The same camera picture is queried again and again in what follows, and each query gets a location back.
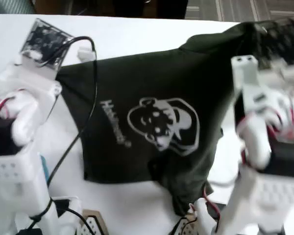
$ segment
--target white connector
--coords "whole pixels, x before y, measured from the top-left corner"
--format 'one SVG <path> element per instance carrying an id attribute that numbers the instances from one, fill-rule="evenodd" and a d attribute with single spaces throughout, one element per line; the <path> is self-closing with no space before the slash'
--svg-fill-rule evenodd
<path id="1" fill-rule="evenodd" d="M 96 54 L 89 47 L 80 47 L 77 52 L 77 57 L 81 62 L 89 62 L 96 60 Z"/>

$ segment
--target black t-shirt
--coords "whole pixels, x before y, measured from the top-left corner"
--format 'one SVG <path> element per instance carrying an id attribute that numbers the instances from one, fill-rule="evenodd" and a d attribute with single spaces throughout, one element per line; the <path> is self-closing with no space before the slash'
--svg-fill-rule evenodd
<path id="1" fill-rule="evenodd" d="M 85 179 L 157 180 L 177 214 L 202 196 L 232 99 L 231 57 L 250 54 L 251 24 L 191 37 L 178 49 L 98 61 L 98 100 L 83 133 Z M 93 64 L 57 80 L 81 129 L 92 106 Z"/>

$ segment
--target table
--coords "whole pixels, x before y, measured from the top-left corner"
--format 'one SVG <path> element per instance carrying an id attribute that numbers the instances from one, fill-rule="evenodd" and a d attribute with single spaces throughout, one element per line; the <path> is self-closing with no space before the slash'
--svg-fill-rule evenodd
<path id="1" fill-rule="evenodd" d="M 74 36 L 87 35 L 94 39 L 98 59 L 113 58 L 177 48 L 196 34 L 222 32 L 236 23 L 186 20 L 126 19 L 110 17 L 57 15 L 0 15 L 0 72 L 20 51 L 35 18 Z M 77 49 L 87 42 L 74 44 L 64 64 L 79 63 Z M 237 173 L 240 141 L 234 132 L 233 108 L 222 123 L 224 136 L 217 147 L 216 159 L 209 180 L 227 182 Z M 69 143 L 77 134 L 64 100 L 60 98 L 45 124 L 40 138 L 41 153 L 48 168 L 53 169 Z M 178 221 L 172 209 L 168 191 L 155 182 L 102 185 L 83 180 L 82 148 L 74 146 L 58 170 L 50 187 L 51 196 L 76 195 L 83 208 L 101 212 L 111 235 L 166 235 Z M 226 203 L 230 188 L 214 188 L 211 199 Z M 251 226 L 248 235 L 257 233 Z M 294 234 L 294 210 L 286 222 L 286 232 Z"/>

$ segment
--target white robot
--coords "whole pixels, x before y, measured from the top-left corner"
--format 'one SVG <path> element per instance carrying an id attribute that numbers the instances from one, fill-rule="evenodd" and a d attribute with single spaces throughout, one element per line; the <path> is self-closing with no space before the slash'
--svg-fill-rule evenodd
<path id="1" fill-rule="evenodd" d="M 283 235 L 294 205 L 294 99 L 264 85 L 253 56 L 232 58 L 237 133 L 245 142 L 240 175 L 216 222 L 195 203 L 199 235 L 236 235 L 250 223 L 259 235 Z"/>
<path id="2" fill-rule="evenodd" d="M 67 49 L 54 51 L 70 39 L 37 19 L 20 56 L 0 74 L 0 235 L 18 233 L 17 212 L 37 222 L 43 235 L 76 231 L 78 217 L 64 209 L 81 213 L 81 203 L 76 197 L 51 199 L 39 155 L 44 140 L 37 138 L 62 90 L 54 79 Z"/>

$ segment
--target floor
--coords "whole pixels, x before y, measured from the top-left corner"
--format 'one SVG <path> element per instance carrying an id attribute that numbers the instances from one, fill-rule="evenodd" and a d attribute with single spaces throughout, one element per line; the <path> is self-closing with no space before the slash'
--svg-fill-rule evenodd
<path id="1" fill-rule="evenodd" d="M 294 0 L 189 0 L 185 19 L 263 21 L 294 16 Z"/>

